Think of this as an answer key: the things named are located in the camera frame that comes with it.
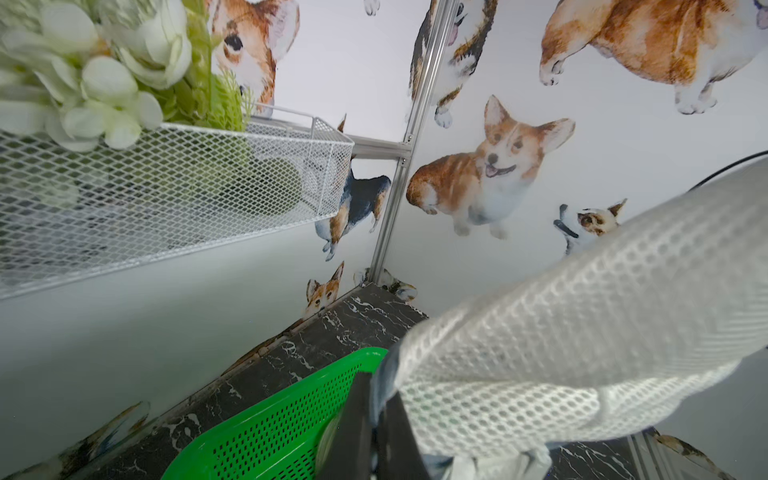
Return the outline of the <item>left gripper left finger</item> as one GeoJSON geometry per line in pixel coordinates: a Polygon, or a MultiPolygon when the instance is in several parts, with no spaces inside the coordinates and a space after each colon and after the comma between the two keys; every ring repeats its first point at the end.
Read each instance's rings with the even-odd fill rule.
{"type": "Polygon", "coordinates": [[[316,455],[316,478],[369,479],[372,429],[371,373],[358,372],[340,413],[326,428],[316,455]]]}

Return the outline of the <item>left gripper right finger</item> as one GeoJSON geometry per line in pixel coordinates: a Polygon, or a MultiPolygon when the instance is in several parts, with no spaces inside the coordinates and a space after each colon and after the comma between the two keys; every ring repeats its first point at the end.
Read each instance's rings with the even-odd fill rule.
{"type": "Polygon", "coordinates": [[[376,427],[378,480],[430,480],[400,394],[390,398],[376,427]]]}

